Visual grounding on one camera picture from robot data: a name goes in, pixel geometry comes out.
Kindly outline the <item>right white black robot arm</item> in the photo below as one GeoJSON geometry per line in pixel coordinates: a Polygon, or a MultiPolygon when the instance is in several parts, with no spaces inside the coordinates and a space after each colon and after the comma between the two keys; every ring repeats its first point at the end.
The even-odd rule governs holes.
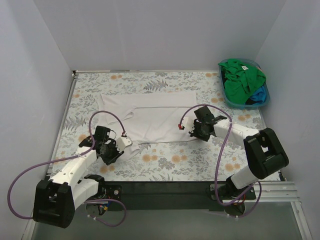
{"type": "Polygon", "coordinates": [[[227,178],[224,184],[214,184],[214,198],[229,199],[234,203],[254,183],[278,172],[289,164],[289,158],[276,133],[271,128],[263,130],[233,123],[227,114],[214,116],[208,105],[199,104],[195,119],[183,117],[180,129],[187,129],[191,137],[207,142],[210,137],[223,139],[245,150],[247,165],[227,178]]]}

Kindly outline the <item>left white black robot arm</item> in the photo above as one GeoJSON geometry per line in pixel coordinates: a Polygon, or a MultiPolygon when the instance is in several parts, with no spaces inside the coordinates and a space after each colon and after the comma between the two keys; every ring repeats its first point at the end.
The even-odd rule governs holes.
{"type": "Polygon", "coordinates": [[[70,160],[57,174],[41,180],[35,190],[32,219],[35,222],[67,228],[82,204],[98,207],[98,214],[107,212],[111,203],[119,203],[122,187],[108,184],[97,174],[85,175],[87,169],[101,159],[107,165],[124,154],[132,141],[125,134],[110,138],[111,129],[97,126],[93,136],[88,136],[78,145],[79,154],[70,160]]]}

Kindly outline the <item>white t-shirt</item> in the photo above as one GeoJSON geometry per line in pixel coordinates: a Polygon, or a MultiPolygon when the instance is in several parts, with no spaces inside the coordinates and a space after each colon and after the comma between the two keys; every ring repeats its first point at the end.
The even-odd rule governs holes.
{"type": "Polygon", "coordinates": [[[125,149],[119,162],[138,154],[140,144],[189,142],[193,137],[179,130],[183,114],[197,104],[194,91],[105,95],[97,98],[98,125],[123,131],[131,138],[132,146],[125,149]]]}

